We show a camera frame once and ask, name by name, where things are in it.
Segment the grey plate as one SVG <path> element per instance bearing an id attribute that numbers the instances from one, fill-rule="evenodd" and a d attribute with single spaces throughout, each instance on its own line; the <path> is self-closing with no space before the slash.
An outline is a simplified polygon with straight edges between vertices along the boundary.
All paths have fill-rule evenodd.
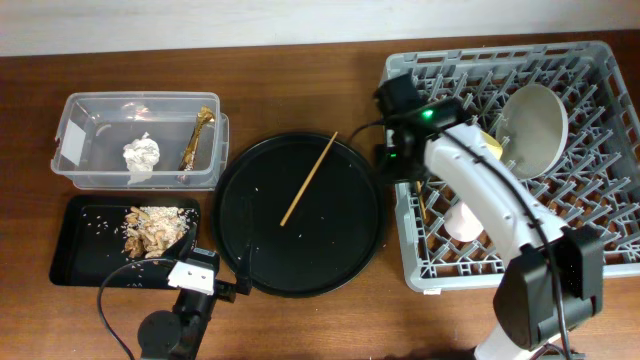
<path id="1" fill-rule="evenodd" d="M 507 100 L 496 129 L 502 163 L 520 180 L 548 173 L 560 159 L 568 137 L 567 110 L 554 91 L 526 85 Z"/>

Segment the pink cup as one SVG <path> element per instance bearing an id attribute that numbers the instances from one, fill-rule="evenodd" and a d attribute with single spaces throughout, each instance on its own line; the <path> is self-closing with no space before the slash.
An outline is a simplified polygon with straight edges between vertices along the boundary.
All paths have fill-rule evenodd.
<path id="1" fill-rule="evenodd" d="M 484 227 L 470 208 L 462 201 L 449 208 L 444 216 L 447 233 L 460 242 L 476 240 L 484 231 Z"/>

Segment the food scraps pile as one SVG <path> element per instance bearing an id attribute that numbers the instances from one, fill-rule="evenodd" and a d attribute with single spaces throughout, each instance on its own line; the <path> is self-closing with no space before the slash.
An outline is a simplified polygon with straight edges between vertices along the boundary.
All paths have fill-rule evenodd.
<path id="1" fill-rule="evenodd" d="M 131 207 L 122 224 L 122 252 L 131 259 L 161 257 L 186 236 L 193 223 L 192 213 L 192 209 L 180 207 Z"/>

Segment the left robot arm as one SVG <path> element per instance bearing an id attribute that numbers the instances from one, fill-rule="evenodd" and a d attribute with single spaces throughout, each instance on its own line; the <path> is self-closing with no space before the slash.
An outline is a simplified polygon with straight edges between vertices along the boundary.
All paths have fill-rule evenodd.
<path id="1" fill-rule="evenodd" d="M 148 315 L 138 329 L 143 359 L 194 359 L 211 321 L 217 302 L 233 303 L 237 295 L 252 290 L 252 242 L 240 257 L 235 281 L 218 280 L 220 255 L 200 249 L 195 238 L 185 236 L 169 247 L 163 257 L 170 261 L 168 285 L 179 290 L 171 310 Z"/>

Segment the gold brown snack wrapper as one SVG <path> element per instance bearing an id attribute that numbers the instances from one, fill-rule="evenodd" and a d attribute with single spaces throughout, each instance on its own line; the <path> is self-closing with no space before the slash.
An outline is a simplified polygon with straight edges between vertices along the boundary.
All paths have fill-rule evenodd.
<path id="1" fill-rule="evenodd" d="M 214 120 L 213 111 L 207 106 L 202 106 L 196 116 L 193 133 L 179 165 L 180 171 L 191 171 L 193 169 L 201 131 L 207 123 L 213 122 Z"/>

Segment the yellow bowl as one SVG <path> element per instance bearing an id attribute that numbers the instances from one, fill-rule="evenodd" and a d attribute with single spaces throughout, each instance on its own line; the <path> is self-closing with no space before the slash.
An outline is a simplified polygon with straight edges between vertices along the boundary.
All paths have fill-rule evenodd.
<path id="1" fill-rule="evenodd" d="M 494 158 L 500 160 L 503 155 L 503 148 L 501 144 L 484 131 L 481 132 L 481 135 L 484 140 L 484 147 L 492 154 Z"/>

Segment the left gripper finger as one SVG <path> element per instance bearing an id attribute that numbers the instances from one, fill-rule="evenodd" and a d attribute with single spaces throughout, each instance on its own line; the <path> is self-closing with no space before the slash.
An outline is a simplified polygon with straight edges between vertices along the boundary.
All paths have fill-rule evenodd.
<path id="1" fill-rule="evenodd" d="M 173 258 L 187 258 L 197 245 L 198 225 L 192 225 L 185 235 L 172 245 Z"/>
<path id="2" fill-rule="evenodd" d="M 236 292 L 242 295 L 249 295 L 252 290 L 251 255 L 252 242 L 249 241 L 240 257 L 236 271 Z"/>

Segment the wooden chopstick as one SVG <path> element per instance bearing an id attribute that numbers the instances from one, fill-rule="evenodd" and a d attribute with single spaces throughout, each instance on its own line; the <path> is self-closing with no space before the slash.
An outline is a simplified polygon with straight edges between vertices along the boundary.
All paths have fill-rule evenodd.
<path id="1" fill-rule="evenodd" d="M 423 182 L 422 181 L 416 181 L 415 182 L 415 188 L 416 188 L 416 195 L 418 198 L 418 203 L 419 203 L 419 208 L 420 208 L 420 215 L 421 215 L 421 219 L 424 223 L 426 223 L 429 220 L 429 216 L 426 212 L 426 207 L 425 207 L 425 201 L 424 201 L 424 193 L 423 193 Z"/>
<path id="2" fill-rule="evenodd" d="M 286 223 L 289 220 L 290 216 L 294 212 L 294 210 L 295 210 L 296 206 L 298 205 L 301 197 L 303 196 L 303 194 L 306 191 L 307 187 L 309 186 L 311 180 L 313 179 L 313 177 L 315 176 L 316 172 L 318 171 L 320 165 L 322 164 L 323 160 L 325 159 L 325 157 L 326 157 L 327 153 L 329 152 L 331 146 L 335 142 L 337 135 L 338 135 L 338 132 L 336 131 L 331 136 L 331 138 L 328 141 L 327 145 L 325 146 L 325 148 L 323 149 L 322 153 L 320 154 L 320 156 L 316 160 L 315 164 L 313 165 L 311 171 L 309 172 L 309 174 L 305 178 L 303 184 L 301 185 L 301 187 L 297 191 L 293 201 L 291 202 L 291 204 L 289 205 L 286 213 L 284 214 L 283 218 L 279 222 L 279 225 L 281 227 L 284 227 L 286 225 Z"/>

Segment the white tissue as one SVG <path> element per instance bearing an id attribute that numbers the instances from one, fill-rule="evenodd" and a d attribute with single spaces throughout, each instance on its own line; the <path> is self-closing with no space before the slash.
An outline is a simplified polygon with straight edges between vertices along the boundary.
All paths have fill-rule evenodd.
<path id="1" fill-rule="evenodd" d="M 159 162 L 160 149 L 156 141 L 145 132 L 140 139 L 123 147 L 123 158 L 131 172 L 150 172 Z"/>

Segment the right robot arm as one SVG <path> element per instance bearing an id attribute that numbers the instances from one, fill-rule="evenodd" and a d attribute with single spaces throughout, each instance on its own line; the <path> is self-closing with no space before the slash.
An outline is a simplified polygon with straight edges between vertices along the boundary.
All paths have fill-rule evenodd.
<path id="1" fill-rule="evenodd" d="M 506 270 L 493 298 L 497 325 L 477 359 L 536 359 L 603 307 L 603 245 L 598 230 L 573 229 L 536 200 L 488 150 L 457 99 L 432 104 L 408 74 L 374 93 L 388 132 L 379 167 L 387 183 L 444 181 L 479 219 Z"/>

